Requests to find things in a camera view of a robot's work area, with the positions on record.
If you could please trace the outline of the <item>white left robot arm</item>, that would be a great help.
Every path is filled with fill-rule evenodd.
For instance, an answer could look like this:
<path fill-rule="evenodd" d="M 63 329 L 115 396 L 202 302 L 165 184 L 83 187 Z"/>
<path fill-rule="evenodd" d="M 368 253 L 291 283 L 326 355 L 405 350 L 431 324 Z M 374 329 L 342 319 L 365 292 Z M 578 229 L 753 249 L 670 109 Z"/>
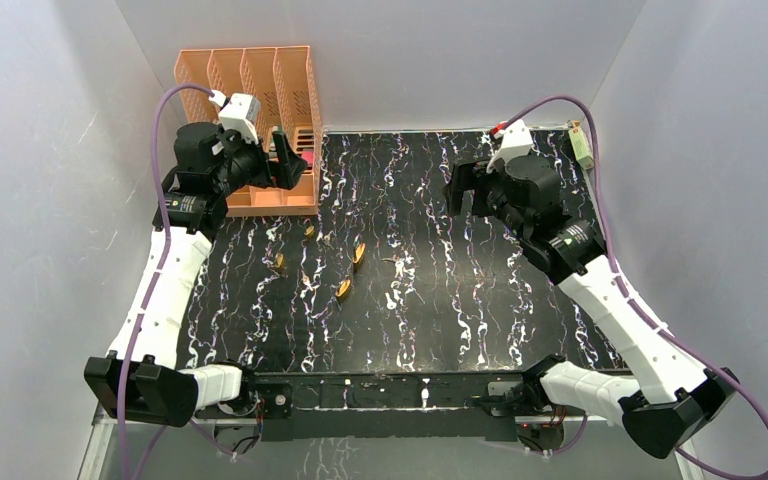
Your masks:
<path fill-rule="evenodd" d="M 257 407 L 250 368 L 226 360 L 180 369 L 176 342 L 228 197 L 247 186 L 290 190 L 308 163 L 281 130 L 248 143 L 240 131 L 210 122 L 179 128 L 174 153 L 133 303 L 107 353 L 87 360 L 84 379 L 115 419 L 182 427 L 214 405 L 235 416 Z"/>

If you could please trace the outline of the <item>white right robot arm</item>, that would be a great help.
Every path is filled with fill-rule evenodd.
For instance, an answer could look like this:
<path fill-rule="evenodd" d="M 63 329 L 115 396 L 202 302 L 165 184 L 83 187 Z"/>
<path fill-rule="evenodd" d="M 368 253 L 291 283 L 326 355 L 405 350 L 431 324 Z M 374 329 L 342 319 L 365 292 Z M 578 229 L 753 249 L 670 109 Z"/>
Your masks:
<path fill-rule="evenodd" d="M 528 262 L 590 316 L 631 371 L 607 375 L 550 355 L 523 373 L 508 400 L 537 414 L 558 405 L 594 413 L 664 459 L 734 395 L 723 375 L 663 338 L 622 296 L 601 234 L 565 211 L 561 178 L 548 161 L 528 154 L 494 171 L 484 161 L 456 161 L 443 192 L 450 216 L 461 213 L 464 194 L 472 192 L 472 215 L 500 220 Z"/>

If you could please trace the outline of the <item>large brass padlock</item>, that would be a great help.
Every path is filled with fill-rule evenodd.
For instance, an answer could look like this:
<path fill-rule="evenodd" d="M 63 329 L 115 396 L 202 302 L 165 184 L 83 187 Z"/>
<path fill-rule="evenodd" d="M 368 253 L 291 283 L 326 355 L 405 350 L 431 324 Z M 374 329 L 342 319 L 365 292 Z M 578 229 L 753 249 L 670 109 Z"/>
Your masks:
<path fill-rule="evenodd" d="M 357 273 L 362 268 L 365 259 L 365 253 L 366 244 L 364 242 L 360 242 L 355 245 L 352 255 L 352 268 L 354 273 Z"/>

